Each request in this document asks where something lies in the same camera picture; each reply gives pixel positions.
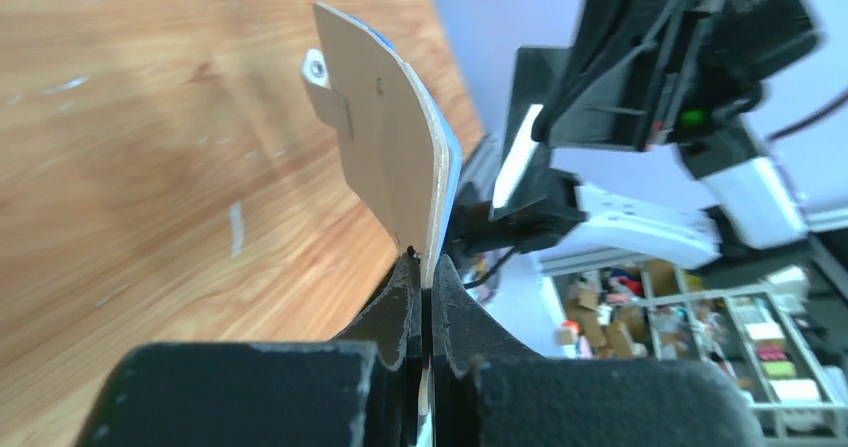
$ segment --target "blue edge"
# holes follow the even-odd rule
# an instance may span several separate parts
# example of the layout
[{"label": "blue edge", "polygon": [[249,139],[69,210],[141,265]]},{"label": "blue edge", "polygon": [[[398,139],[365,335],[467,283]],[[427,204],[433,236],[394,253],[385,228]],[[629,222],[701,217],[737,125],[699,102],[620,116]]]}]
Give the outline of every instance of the blue edge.
[{"label": "blue edge", "polygon": [[[375,30],[370,25],[366,24],[362,21],[362,19],[353,17],[354,20],[368,28],[374,35],[377,36],[383,44],[391,49],[395,50],[394,44],[386,38],[385,35],[381,34],[377,30]],[[450,156],[450,174],[448,176],[448,190],[445,193],[445,210],[444,216],[442,217],[442,235],[439,237],[439,245],[436,252],[442,251],[442,246],[445,242],[445,235],[447,233],[448,228],[448,220],[450,219],[451,209],[453,208],[453,202],[456,199],[456,191],[459,184],[459,173],[462,170],[462,145],[459,143],[459,139],[456,138],[456,134],[453,133],[453,129],[451,129],[450,124],[448,124],[447,119],[445,119],[444,114],[442,114],[442,109],[439,108],[439,105],[436,103],[436,100],[433,99],[433,95],[430,92],[427,92],[430,96],[430,100],[433,102],[433,105],[436,107],[436,112],[439,113],[440,123],[442,125],[442,130],[445,133],[445,139],[447,140],[449,156]]]}]

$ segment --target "green object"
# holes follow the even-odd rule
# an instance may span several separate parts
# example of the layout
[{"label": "green object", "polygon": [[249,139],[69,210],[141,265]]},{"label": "green object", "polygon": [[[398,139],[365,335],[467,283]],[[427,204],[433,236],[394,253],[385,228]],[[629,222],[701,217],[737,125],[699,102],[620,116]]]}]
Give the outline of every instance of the green object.
[{"label": "green object", "polygon": [[707,123],[707,113],[703,110],[689,110],[680,116],[683,127],[698,127]]},{"label": "green object", "polygon": [[788,360],[763,362],[762,365],[766,371],[766,376],[771,380],[794,379],[798,375],[795,371],[795,364]]}]

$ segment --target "wooden tabletop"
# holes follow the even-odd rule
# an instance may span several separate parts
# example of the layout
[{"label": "wooden tabletop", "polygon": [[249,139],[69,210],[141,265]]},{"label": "wooden tabletop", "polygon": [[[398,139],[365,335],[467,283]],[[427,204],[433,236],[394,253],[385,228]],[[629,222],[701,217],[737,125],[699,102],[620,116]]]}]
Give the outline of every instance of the wooden tabletop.
[{"label": "wooden tabletop", "polygon": [[[322,340],[394,259],[299,79],[316,0],[0,0],[0,444],[150,340]],[[430,0],[322,0],[480,135]]]}]

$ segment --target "cable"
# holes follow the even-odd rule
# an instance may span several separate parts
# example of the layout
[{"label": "cable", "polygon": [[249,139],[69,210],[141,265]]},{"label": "cable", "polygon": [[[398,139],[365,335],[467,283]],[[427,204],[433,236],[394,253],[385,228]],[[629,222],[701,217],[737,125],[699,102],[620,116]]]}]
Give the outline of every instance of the cable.
[{"label": "cable", "polygon": [[475,287],[480,287],[481,285],[488,282],[489,279],[491,279],[492,276],[495,275],[498,272],[498,270],[503,266],[503,264],[505,264],[506,261],[509,260],[510,257],[515,255],[516,252],[518,252],[518,247],[513,247],[513,248],[509,249],[509,252],[507,252],[506,254],[503,255],[503,257],[498,259],[498,261],[495,262],[495,265],[493,265],[492,268],[489,269],[488,272],[483,274],[483,277],[480,277],[477,280],[472,280],[471,282],[468,282],[467,284],[463,285],[463,287],[465,287],[465,290],[473,289]]},{"label": "cable", "polygon": [[845,107],[846,103],[848,103],[848,88],[846,88],[835,99],[833,99],[830,102],[828,102],[827,104],[825,104],[819,110],[813,112],[812,114],[810,114],[807,117],[799,120],[798,122],[795,122],[794,124],[789,125],[787,127],[784,127],[782,129],[778,130],[777,132],[769,135],[767,140],[769,142],[775,142],[775,141],[780,140],[784,137],[788,137],[790,135],[797,134],[798,132],[801,132],[802,130],[807,129],[807,127],[810,127],[813,124],[816,124],[819,121],[824,120],[830,114],[833,114],[834,112],[841,109],[842,107]]}]

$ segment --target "green led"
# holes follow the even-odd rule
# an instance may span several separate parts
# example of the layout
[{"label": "green led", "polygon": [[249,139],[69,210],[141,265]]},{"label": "green led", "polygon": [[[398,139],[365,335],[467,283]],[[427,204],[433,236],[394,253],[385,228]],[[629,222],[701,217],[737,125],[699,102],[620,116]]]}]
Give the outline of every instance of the green led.
[{"label": "green led", "polygon": [[698,127],[707,123],[707,113],[703,110],[688,110],[680,116],[684,127]]}]

